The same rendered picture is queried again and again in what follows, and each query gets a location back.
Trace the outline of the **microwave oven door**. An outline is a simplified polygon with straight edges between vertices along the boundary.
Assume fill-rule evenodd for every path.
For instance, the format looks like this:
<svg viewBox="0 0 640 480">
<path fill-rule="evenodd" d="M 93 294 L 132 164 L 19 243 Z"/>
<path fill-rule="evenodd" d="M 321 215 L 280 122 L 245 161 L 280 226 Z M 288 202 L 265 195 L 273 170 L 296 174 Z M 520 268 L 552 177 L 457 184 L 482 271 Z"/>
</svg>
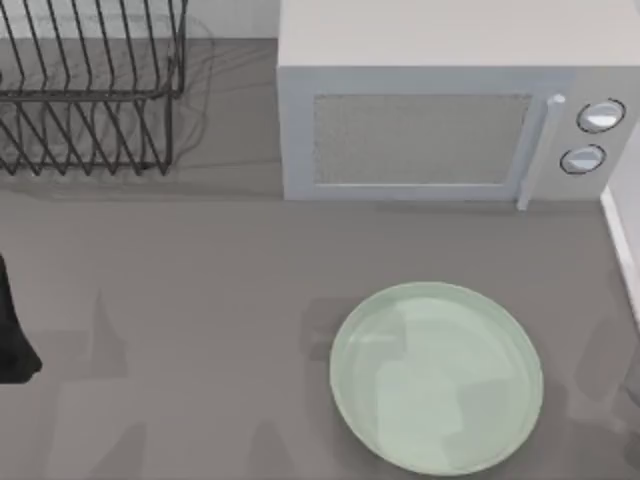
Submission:
<svg viewBox="0 0 640 480">
<path fill-rule="evenodd" d="M 284 195 L 513 201 L 573 78 L 543 67 L 280 66 Z"/>
</svg>

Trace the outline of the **pale microwave oven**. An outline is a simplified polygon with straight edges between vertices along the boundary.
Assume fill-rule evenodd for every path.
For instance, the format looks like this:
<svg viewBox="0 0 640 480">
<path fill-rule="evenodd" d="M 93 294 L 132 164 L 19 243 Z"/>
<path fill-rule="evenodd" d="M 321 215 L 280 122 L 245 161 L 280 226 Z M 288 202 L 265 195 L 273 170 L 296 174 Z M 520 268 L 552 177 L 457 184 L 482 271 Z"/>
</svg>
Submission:
<svg viewBox="0 0 640 480">
<path fill-rule="evenodd" d="M 530 203 L 591 201 L 640 125 L 640 0 L 282 0 L 280 66 L 567 69 L 574 78 Z M 580 110 L 607 99 L 625 105 L 625 118 L 581 131 Z M 563 154 L 591 144 L 606 161 L 566 174 Z"/>
</svg>

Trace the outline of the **small round microwave knob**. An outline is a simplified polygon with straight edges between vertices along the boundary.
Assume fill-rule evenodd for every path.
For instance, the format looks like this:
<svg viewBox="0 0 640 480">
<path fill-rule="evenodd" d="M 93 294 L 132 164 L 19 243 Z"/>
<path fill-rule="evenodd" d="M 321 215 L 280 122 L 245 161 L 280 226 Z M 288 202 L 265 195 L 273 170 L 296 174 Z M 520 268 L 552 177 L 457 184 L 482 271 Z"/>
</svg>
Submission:
<svg viewBox="0 0 640 480">
<path fill-rule="evenodd" d="M 568 150 L 560 159 L 561 169 L 568 175 L 585 175 L 597 170 L 607 159 L 606 151 L 598 145 Z"/>
</svg>

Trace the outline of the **large round microwave knob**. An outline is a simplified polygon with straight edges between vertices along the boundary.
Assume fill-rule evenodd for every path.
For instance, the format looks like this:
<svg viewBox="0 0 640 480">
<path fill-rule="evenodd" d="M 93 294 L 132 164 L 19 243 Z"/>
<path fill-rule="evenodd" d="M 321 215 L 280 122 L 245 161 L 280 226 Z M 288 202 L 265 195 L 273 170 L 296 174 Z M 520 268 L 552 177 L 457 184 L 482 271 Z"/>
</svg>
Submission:
<svg viewBox="0 0 640 480">
<path fill-rule="evenodd" d="M 607 99 L 585 105 L 577 115 L 578 128 L 589 134 L 599 134 L 615 128 L 626 116 L 625 105 L 616 99 Z"/>
</svg>

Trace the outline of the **pale green plate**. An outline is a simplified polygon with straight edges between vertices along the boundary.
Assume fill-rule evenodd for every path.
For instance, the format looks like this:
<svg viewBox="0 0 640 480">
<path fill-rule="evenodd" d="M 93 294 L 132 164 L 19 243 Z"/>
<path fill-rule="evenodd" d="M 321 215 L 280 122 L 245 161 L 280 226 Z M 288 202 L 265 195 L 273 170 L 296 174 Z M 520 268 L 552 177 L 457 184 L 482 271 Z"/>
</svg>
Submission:
<svg viewBox="0 0 640 480">
<path fill-rule="evenodd" d="M 496 301 L 443 282 L 362 300 L 335 334 L 329 386 L 367 449 L 433 476 L 502 463 L 528 440 L 544 403 L 542 363 L 521 323 Z"/>
</svg>

